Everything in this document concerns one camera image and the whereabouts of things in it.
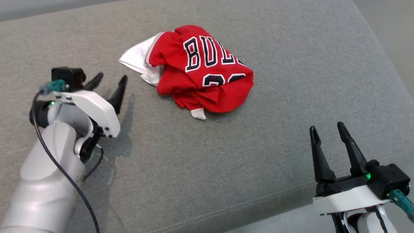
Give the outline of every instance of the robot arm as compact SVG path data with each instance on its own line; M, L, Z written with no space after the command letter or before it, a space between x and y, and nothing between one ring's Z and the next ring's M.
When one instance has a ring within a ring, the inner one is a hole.
M42 140L37 141L22 166L21 181L0 233L64 232L76 203L75 189L90 208L79 189L84 179L84 164L89 161L100 137L118 136L117 114L128 80L124 76L112 98L105 100L92 91L102 77L99 73L83 86L86 76L82 69L52 69L52 82L43 86L40 93L53 91L57 100L34 101L30 114L35 127L45 128L41 138L50 155ZM92 209L90 212L99 232Z
M384 211L383 204L387 202L398 205L414 223L414 205L406 197L410 178L395 164L380 166L376 160L367 162L344 123L338 122L337 127L351 162L351 175L340 178L329 168L316 128L310 128L318 183L313 198L316 212L331 215L337 233L397 232ZM366 213L355 214L355 210Z

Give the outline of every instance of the red jersey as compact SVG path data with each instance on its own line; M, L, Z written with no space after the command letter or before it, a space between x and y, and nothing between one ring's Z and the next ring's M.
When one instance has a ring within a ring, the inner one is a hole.
M160 33L145 59L147 66L164 65L157 91L172 94L188 110L229 112L242 105L253 86L253 71L203 28L186 25Z

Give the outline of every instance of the jersey number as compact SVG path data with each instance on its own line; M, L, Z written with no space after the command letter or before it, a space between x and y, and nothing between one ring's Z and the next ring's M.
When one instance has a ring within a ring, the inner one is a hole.
M246 77L246 74L232 74L230 75L230 77L227 79L227 82L226 82L226 79L224 78L223 75L208 74L203 77L203 87L224 85L226 83L234 82L243 77Z

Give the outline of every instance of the gray couch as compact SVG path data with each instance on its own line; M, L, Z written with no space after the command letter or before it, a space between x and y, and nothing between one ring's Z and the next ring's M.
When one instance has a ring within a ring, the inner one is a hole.
M118 63L131 46L204 27L255 72L247 102L193 119ZM315 125L337 176L349 173L337 121L368 160L414 177L413 100L351 0L120 1L0 23L0 218L36 142L28 112L56 66L130 77L118 138L83 185L103 232L223 232L311 203ZM68 232L92 232L78 202Z

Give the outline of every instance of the clothing tag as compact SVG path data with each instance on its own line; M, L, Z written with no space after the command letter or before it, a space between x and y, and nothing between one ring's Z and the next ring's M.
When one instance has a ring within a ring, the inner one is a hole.
M197 109L191 110L191 115L194 118L197 118L197 119L200 119L200 120L207 119L206 116L204 115L204 108L197 108Z

